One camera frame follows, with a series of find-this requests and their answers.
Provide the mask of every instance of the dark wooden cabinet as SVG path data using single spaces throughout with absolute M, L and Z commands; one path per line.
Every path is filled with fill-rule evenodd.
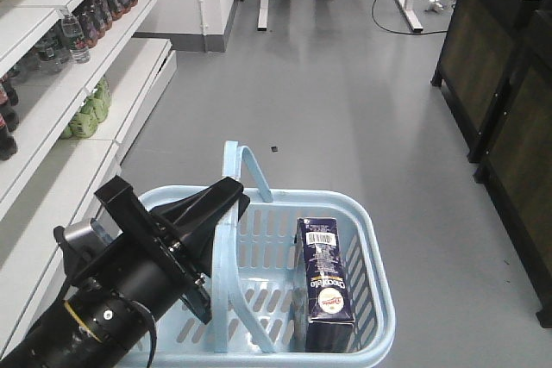
M 527 29 L 511 94 L 475 177 L 485 184 L 552 327 L 552 12 Z
M 457 0 L 431 83 L 478 162 L 510 92 L 521 38 L 541 0 Z

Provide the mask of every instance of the basket handle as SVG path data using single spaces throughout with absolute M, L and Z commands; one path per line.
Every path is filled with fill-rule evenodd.
M 236 141 L 227 141 L 224 147 L 223 176 L 239 180 L 242 173 L 242 161 L 245 162 L 257 183 L 262 200 L 265 203 L 271 203 L 273 201 L 272 192 L 251 150 L 245 146 L 239 147 Z M 228 352 L 228 304 L 230 302 L 238 317 L 259 344 L 261 351 L 264 353 L 275 352 L 274 344 L 267 331 L 254 316 L 242 292 L 236 257 L 237 223 L 238 203 L 236 202 L 218 222 L 213 244 L 213 291 L 211 296 L 213 323 L 215 324 L 215 351 Z

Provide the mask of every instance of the plastic basket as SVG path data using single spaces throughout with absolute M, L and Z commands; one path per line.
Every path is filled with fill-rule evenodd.
M 395 312 L 372 222 L 343 194 L 320 190 L 271 190 L 247 147 L 228 141 L 223 176 L 240 179 L 245 162 L 258 188 L 246 189 L 251 204 L 237 223 L 237 206 L 216 228 L 211 294 L 213 320 L 204 325 L 175 304 L 158 322 L 155 367 L 335 368 L 377 365 L 389 352 Z M 204 187 L 171 185 L 141 196 L 147 209 Z M 299 217 L 335 217 L 354 312 L 347 353 L 294 352 L 294 236 Z M 143 340 L 119 364 L 145 366 Z

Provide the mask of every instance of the green bottle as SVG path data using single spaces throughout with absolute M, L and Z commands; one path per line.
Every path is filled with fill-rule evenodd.
M 107 118 L 110 108 L 105 104 L 105 101 L 96 98 L 94 95 L 87 98 L 86 102 L 92 105 L 94 114 L 96 115 L 98 122 L 104 122 Z
M 66 125 L 65 128 L 63 128 L 63 131 L 61 132 L 60 138 L 62 140 L 67 140 L 68 138 L 72 137 L 72 130 L 71 127 L 69 127 L 69 124 Z
M 94 106 L 86 102 L 69 122 L 72 134 L 77 138 L 90 138 L 97 130 L 97 118 Z
M 102 76 L 100 81 L 97 83 L 96 88 L 94 89 L 94 97 L 101 99 L 107 108 L 111 106 L 111 92 L 110 85 L 107 82 L 105 75 Z

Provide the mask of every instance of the stand base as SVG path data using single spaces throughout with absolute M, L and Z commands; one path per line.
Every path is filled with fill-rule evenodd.
M 264 1 L 261 0 L 259 7 L 259 21 L 257 22 L 257 30 L 261 32 L 266 32 L 268 27 L 268 0 L 266 0 L 266 5 L 263 4 Z
M 416 13 L 414 13 L 414 10 L 407 9 L 405 7 L 405 0 L 395 0 L 397 2 L 398 8 L 403 12 L 403 15 L 406 18 L 406 21 L 408 22 L 409 26 L 411 27 L 411 31 L 415 34 L 419 34 L 423 31 L 422 23 L 417 19 Z

